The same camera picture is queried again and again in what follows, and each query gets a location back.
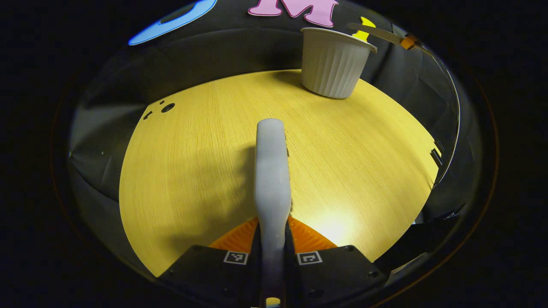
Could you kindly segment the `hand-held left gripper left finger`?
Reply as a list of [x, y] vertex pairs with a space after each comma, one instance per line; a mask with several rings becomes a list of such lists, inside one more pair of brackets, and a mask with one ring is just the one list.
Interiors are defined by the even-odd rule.
[[184, 296], [192, 308], [258, 308], [261, 257], [259, 222], [254, 218], [209, 246], [190, 246], [158, 281]]

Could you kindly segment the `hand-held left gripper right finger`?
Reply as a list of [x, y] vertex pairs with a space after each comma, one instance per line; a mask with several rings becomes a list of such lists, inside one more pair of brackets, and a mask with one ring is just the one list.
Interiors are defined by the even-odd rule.
[[346, 308], [384, 287], [389, 277], [353, 245], [338, 247], [289, 217], [285, 244], [286, 308]]

